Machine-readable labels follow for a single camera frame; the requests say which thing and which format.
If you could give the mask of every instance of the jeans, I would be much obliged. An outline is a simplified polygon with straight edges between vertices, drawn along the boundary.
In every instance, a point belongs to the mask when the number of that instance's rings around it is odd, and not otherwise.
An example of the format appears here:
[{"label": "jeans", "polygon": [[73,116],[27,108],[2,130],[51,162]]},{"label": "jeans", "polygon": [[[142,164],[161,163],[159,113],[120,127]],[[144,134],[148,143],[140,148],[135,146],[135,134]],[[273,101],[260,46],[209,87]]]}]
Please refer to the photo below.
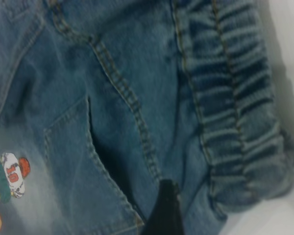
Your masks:
[{"label": "jeans", "polygon": [[287,192],[253,0],[0,0],[2,150],[32,170],[29,234],[136,235],[159,182],[186,235]]}]

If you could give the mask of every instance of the denim pants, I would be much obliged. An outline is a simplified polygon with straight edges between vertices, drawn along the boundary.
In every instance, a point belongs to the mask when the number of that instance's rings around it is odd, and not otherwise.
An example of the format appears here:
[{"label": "denim pants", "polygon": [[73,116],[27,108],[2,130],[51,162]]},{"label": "denim pants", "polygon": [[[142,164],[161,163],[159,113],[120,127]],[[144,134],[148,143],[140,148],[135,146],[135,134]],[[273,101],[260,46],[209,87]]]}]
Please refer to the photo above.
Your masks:
[{"label": "denim pants", "polygon": [[9,203],[29,234],[139,234],[170,179],[185,234],[217,235],[293,185],[274,102],[253,0],[0,0],[0,150],[31,163]]}]

